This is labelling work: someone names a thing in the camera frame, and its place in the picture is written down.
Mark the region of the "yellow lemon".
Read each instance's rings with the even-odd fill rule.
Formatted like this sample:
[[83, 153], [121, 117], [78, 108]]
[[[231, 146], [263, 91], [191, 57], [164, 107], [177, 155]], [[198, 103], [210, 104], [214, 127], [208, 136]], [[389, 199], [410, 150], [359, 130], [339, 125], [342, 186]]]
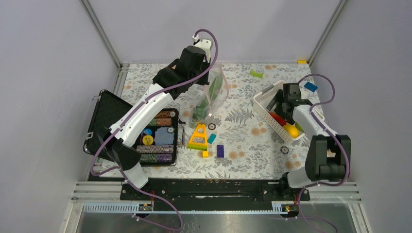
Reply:
[[297, 138], [300, 135], [300, 131], [293, 125], [286, 124], [282, 127], [292, 138]]

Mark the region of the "clear pink-dotted zip bag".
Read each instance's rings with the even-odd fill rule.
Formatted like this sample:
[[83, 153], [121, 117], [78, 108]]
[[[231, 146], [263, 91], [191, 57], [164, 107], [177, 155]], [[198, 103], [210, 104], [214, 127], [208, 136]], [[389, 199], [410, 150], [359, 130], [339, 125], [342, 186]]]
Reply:
[[217, 63], [209, 71], [209, 84], [203, 86], [200, 101], [192, 110], [190, 126], [209, 124], [212, 117], [229, 96], [228, 80], [223, 72], [223, 64]]

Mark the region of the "long green cucumber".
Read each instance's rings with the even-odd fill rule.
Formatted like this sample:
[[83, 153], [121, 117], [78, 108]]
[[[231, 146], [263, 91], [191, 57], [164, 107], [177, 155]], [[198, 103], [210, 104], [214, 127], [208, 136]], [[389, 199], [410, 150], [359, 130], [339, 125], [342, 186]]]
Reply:
[[227, 95], [227, 80], [224, 75], [220, 73], [212, 77], [212, 82], [203, 88], [200, 101], [193, 108], [192, 121], [195, 123], [209, 122], [209, 119], [225, 102]]

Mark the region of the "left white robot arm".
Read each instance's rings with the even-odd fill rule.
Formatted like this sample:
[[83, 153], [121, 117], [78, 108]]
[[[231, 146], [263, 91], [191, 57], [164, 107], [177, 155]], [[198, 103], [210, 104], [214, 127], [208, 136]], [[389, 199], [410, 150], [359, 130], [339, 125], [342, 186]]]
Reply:
[[119, 166], [123, 177], [133, 185], [132, 193], [140, 200], [149, 197], [151, 187], [140, 164], [140, 153], [133, 148], [149, 122], [193, 84], [206, 84], [207, 73], [215, 59], [210, 45], [188, 46], [180, 58], [158, 71], [141, 99], [104, 133], [98, 152], [105, 150]]

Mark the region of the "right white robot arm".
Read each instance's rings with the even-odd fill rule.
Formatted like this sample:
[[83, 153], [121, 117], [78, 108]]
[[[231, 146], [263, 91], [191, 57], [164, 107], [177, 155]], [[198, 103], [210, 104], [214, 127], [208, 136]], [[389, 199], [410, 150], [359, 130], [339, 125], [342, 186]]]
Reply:
[[298, 188], [343, 184], [350, 171], [351, 139], [332, 130], [314, 112], [314, 104], [301, 97], [298, 83], [285, 83], [275, 95], [275, 113], [289, 125], [299, 124], [310, 139], [305, 165], [284, 175], [279, 195], [291, 200]]

